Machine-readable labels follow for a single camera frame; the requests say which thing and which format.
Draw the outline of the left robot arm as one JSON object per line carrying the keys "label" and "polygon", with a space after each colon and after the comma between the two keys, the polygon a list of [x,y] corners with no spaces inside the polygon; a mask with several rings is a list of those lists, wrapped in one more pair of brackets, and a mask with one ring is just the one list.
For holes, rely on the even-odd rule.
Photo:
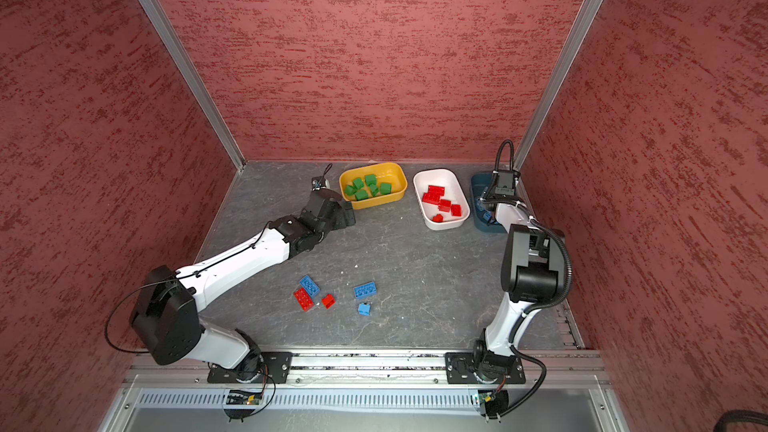
{"label": "left robot arm", "polygon": [[315,189],[299,215],[269,221],[254,237],[217,256],[176,271],[166,266],[152,270],[129,324],[161,366],[193,359],[252,381],[263,370],[255,341],[206,322],[200,312],[254,275],[312,250],[330,232],[355,223],[353,206],[341,194]]}

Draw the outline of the aluminium front rail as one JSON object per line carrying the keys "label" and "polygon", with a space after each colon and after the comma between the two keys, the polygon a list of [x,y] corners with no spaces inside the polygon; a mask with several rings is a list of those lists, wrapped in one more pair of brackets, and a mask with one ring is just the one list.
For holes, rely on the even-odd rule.
{"label": "aluminium front rail", "polygon": [[[547,367],[543,382],[550,389],[609,388],[601,354],[593,350],[533,350],[528,355]],[[267,372],[287,388],[458,388],[490,387],[491,380],[470,370],[471,358],[441,349],[273,348],[264,353]],[[124,388],[256,388],[237,381],[215,365],[185,359],[159,366],[140,356],[129,367]]]}

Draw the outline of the aluminium corner post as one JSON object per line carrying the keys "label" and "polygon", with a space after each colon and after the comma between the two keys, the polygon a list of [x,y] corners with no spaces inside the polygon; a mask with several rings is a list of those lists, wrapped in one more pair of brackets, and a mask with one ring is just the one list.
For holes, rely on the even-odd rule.
{"label": "aluminium corner post", "polygon": [[183,46],[160,0],[138,1],[197,104],[207,118],[219,142],[224,147],[237,172],[240,173],[245,168],[247,159],[227,126],[190,55]]}
{"label": "aluminium corner post", "polygon": [[531,152],[535,140],[575,62],[581,46],[597,16],[604,0],[583,0],[572,23],[563,47],[558,55],[550,78],[541,98],[534,109],[532,118],[520,145],[516,148],[514,167],[520,170]]}

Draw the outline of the aluminium corner post left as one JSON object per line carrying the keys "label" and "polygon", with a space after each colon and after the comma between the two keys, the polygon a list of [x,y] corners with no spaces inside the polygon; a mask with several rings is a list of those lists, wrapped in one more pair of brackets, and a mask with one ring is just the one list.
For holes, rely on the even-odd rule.
{"label": "aluminium corner post left", "polygon": [[227,126],[190,55],[183,46],[160,0],[138,1],[197,104],[207,118],[219,142],[224,147],[237,172],[240,173],[245,168],[247,159]]}

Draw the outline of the blue lego brick pair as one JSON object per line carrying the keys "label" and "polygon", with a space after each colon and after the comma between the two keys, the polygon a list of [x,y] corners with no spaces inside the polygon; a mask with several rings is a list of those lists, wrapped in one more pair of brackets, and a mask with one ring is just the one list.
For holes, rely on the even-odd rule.
{"label": "blue lego brick pair", "polygon": [[354,287],[353,293],[356,300],[363,300],[376,295],[377,287],[376,284],[371,281]]}

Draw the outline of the small blue lego brick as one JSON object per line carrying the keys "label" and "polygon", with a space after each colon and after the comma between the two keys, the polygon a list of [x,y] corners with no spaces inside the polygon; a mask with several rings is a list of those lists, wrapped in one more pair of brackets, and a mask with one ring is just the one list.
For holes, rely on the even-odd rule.
{"label": "small blue lego brick", "polygon": [[369,316],[371,313],[371,305],[369,303],[360,303],[358,305],[358,313],[362,316]]}

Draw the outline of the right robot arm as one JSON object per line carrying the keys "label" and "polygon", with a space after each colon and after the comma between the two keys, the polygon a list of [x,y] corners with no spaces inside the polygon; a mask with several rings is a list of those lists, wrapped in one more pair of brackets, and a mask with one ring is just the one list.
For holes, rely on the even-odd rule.
{"label": "right robot arm", "polygon": [[507,232],[501,262],[499,309],[475,343],[474,365],[508,366],[535,315],[565,300],[573,268],[563,236],[546,227],[517,192],[520,173],[495,166],[480,196],[483,208]]}

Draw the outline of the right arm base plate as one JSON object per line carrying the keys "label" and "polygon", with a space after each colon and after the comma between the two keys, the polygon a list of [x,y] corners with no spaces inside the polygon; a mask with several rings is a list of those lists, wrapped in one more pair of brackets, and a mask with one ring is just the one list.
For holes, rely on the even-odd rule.
{"label": "right arm base plate", "polygon": [[521,360],[493,353],[448,352],[444,355],[449,384],[518,385],[526,382]]}

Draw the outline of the blue lego brick bottom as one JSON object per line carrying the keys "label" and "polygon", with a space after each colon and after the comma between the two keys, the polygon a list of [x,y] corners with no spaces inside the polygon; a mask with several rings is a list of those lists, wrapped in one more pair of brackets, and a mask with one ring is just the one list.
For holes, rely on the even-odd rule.
{"label": "blue lego brick bottom", "polygon": [[315,298],[321,291],[320,287],[309,275],[302,277],[299,280],[299,284],[311,298]]}

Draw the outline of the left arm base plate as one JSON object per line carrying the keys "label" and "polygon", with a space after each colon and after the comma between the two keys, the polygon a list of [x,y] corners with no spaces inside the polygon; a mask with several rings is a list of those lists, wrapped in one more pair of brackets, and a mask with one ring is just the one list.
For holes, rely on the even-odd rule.
{"label": "left arm base plate", "polygon": [[226,369],[217,364],[209,368],[209,384],[242,384],[255,386],[273,381],[285,384],[292,365],[291,352],[262,352],[256,355],[250,352],[234,369]]}

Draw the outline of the yellow plastic bin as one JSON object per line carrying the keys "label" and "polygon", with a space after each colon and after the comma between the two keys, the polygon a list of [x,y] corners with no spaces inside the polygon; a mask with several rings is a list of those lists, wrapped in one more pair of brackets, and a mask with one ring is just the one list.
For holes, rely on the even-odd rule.
{"label": "yellow plastic bin", "polygon": [[343,172],[339,178],[342,196],[354,210],[363,210],[401,200],[407,190],[403,169],[394,162],[374,163]]}

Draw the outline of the red lego brick long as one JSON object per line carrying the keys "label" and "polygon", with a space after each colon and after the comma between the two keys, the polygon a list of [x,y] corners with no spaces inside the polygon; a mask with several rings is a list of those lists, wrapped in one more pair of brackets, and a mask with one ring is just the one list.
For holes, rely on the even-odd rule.
{"label": "red lego brick long", "polygon": [[309,293],[303,288],[299,287],[293,293],[294,298],[304,312],[309,311],[315,306],[315,302]]}

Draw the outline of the white plastic bin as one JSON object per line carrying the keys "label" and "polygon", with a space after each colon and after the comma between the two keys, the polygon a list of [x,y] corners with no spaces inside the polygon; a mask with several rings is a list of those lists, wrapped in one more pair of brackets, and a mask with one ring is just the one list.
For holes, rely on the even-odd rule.
{"label": "white plastic bin", "polygon": [[[463,225],[469,219],[471,215],[470,206],[461,184],[453,171],[446,168],[420,171],[413,177],[413,185],[419,201],[424,223],[428,229],[432,231],[455,229]],[[438,205],[423,203],[422,196],[425,193],[428,193],[427,190],[429,185],[444,187],[445,195],[440,198],[450,200],[451,206],[453,204],[459,204],[462,207],[462,215],[460,217],[452,216],[451,210],[449,212],[442,212],[438,209]],[[432,221],[432,218],[436,214],[441,214],[443,216],[444,220],[442,223],[435,223]]]}

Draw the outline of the aluminium corner post right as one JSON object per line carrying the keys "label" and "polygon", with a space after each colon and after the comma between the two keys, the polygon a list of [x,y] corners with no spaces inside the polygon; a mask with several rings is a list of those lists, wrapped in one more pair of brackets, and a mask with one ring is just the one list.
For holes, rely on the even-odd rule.
{"label": "aluminium corner post right", "polygon": [[550,78],[541,98],[534,109],[532,118],[520,145],[516,148],[514,167],[520,170],[531,152],[535,140],[575,62],[581,46],[597,16],[604,0],[583,0],[572,23],[563,47],[558,55]]}

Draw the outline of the red lego brick small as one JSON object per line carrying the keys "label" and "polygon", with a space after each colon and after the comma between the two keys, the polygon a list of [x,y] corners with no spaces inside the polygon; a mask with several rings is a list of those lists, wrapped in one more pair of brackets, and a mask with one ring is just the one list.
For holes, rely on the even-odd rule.
{"label": "red lego brick small", "polygon": [[335,298],[331,294],[326,294],[322,298],[322,304],[326,309],[329,309],[335,304]]}

